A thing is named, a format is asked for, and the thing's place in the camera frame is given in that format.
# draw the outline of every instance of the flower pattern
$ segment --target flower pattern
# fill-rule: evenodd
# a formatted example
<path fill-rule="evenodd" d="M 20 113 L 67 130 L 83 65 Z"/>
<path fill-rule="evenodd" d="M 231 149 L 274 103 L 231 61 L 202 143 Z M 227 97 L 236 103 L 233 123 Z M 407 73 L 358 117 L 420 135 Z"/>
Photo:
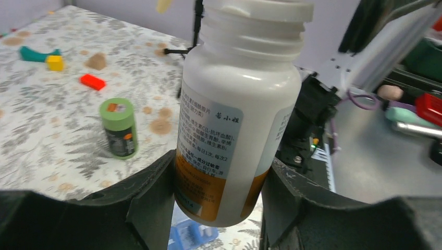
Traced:
<path fill-rule="evenodd" d="M 64 70 L 21 60 L 22 45 L 41 53 L 60 49 Z M 188 45 L 74 6 L 0 39 L 0 189 L 82 199 L 176 148 L 183 61 L 161 49 Z M 96 53 L 106 54 L 107 67 L 100 71 L 84 65 Z M 79 83 L 87 73 L 107 86 L 95 91 Z M 125 161 L 108 152 L 98 114 L 99 105 L 113 97 L 130 99 L 135 109 L 139 151 Z M 261 216 L 259 200 L 248 220 L 219 229 L 218 239 L 199 249 L 254 249 Z"/>

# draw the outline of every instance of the white bottle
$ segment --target white bottle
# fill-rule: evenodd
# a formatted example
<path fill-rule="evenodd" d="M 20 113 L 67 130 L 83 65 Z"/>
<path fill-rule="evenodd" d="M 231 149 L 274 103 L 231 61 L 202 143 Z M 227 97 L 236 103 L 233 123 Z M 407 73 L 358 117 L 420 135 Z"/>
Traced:
<path fill-rule="evenodd" d="M 186 57 L 175 198 L 191 219 L 228 227 L 252 212 L 301 88 L 292 61 L 313 5 L 205 0 Z"/>

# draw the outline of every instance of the green object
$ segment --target green object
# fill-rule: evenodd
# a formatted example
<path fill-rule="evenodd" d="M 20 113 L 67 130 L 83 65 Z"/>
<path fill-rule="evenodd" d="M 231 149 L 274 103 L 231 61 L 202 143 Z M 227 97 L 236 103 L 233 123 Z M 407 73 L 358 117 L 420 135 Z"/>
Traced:
<path fill-rule="evenodd" d="M 412 73 L 442 81 L 442 50 L 428 39 L 422 39 L 402 63 Z"/>
<path fill-rule="evenodd" d="M 36 61 L 39 63 L 43 63 L 46 61 L 46 57 L 48 57 L 48 56 L 61 56 L 62 53 L 59 49 L 56 49 L 56 50 L 52 51 L 51 53 L 42 54 L 42 53 L 38 53 L 36 51 L 33 51 L 32 49 L 30 49 L 27 46 L 22 46 L 20 48 L 20 55 L 21 55 L 21 58 L 25 61 Z"/>
<path fill-rule="evenodd" d="M 405 108 L 388 108 L 387 111 L 385 111 L 385 117 L 390 121 L 399 121 L 428 128 L 439 128 L 439 126 L 420 118 L 416 113 Z"/>
<path fill-rule="evenodd" d="M 100 116 L 112 155 L 121 160 L 133 157 L 138 150 L 138 140 L 130 101 L 125 98 L 109 99 L 101 104 Z"/>

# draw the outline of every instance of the green lid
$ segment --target green lid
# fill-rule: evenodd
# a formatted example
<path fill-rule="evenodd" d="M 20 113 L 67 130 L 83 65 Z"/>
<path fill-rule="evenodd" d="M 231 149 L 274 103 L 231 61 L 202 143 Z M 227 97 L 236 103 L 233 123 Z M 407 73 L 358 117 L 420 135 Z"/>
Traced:
<path fill-rule="evenodd" d="M 121 131 L 135 124 L 133 105 L 125 98 L 112 98 L 100 106 L 103 126 L 112 131 Z"/>

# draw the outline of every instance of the red object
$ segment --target red object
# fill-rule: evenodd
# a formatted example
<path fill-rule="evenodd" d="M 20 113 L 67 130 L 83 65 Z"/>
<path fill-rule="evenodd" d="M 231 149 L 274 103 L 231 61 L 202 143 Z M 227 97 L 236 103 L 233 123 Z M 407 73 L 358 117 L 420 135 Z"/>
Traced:
<path fill-rule="evenodd" d="M 91 74 L 85 74 L 80 78 L 80 82 L 84 85 L 91 87 L 95 90 L 100 90 L 106 86 L 106 82 L 101 80 L 100 78 L 97 78 Z"/>
<path fill-rule="evenodd" d="M 419 117 L 442 127 L 442 99 L 425 93 L 415 104 Z"/>
<path fill-rule="evenodd" d="M 433 25 L 433 29 L 436 31 L 442 31 L 442 17 Z"/>

